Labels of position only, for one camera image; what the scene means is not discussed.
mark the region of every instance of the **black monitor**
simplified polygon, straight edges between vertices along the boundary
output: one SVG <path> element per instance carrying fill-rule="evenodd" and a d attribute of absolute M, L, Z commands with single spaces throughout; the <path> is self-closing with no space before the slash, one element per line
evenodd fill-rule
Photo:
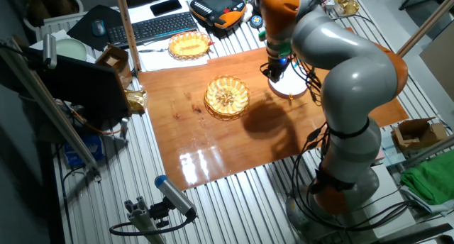
<path fill-rule="evenodd" d="M 43 60 L 42 50 L 21 49 L 29 57 Z M 52 97 L 83 106 L 84 116 L 89 120 L 102 121 L 131 115 L 121 81 L 111 68 L 58 55 L 55 69 L 37 70 L 37 73 Z M 24 87 L 21 90 L 17 85 L 14 89 L 25 91 Z"/>

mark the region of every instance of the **keyboard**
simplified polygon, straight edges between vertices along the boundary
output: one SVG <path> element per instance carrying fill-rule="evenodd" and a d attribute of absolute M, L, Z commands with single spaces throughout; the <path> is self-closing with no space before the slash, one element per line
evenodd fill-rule
<path fill-rule="evenodd" d="M 181 32 L 196 31 L 197 24 L 189 12 L 175 13 L 133 23 L 133 30 L 135 42 L 137 45 L 142 45 L 143 43 L 164 40 Z M 112 45 L 120 48 L 128 47 L 123 26 L 108 28 L 107 34 Z"/>

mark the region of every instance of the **mouse pad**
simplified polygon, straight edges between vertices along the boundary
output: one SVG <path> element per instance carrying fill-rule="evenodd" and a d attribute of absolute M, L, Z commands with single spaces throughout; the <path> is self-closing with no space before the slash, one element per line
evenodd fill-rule
<path fill-rule="evenodd" d="M 92 23 L 95 20 L 102 20 L 104 22 L 104 27 L 106 28 L 106 34 L 101 37 L 96 37 L 92 32 Z M 107 36 L 107 30 L 113 27 L 122 26 L 121 15 L 119 12 L 110 9 L 107 6 L 95 6 L 90 11 L 88 11 L 85 16 L 80 19 L 67 32 L 67 34 L 77 40 L 80 40 L 84 44 L 98 50 L 102 51 L 107 43 L 109 43 L 109 37 Z"/>

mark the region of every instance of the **orange controller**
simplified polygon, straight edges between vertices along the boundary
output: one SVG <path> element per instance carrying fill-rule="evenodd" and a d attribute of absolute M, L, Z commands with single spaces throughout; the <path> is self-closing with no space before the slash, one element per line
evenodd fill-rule
<path fill-rule="evenodd" d="M 244 0 L 193 0 L 189 6 L 197 18 L 220 29 L 235 25 L 246 10 Z"/>

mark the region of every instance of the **gold foil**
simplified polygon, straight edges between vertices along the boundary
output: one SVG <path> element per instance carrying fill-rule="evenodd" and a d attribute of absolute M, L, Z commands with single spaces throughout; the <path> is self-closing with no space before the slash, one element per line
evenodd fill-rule
<path fill-rule="evenodd" d="M 145 113 L 148 98 L 146 91 L 130 91 L 126 89 L 125 94 L 133 113 Z"/>
<path fill-rule="evenodd" d="M 355 0 L 338 0 L 338 4 L 345 15 L 353 15 L 360 10 L 360 5 Z"/>

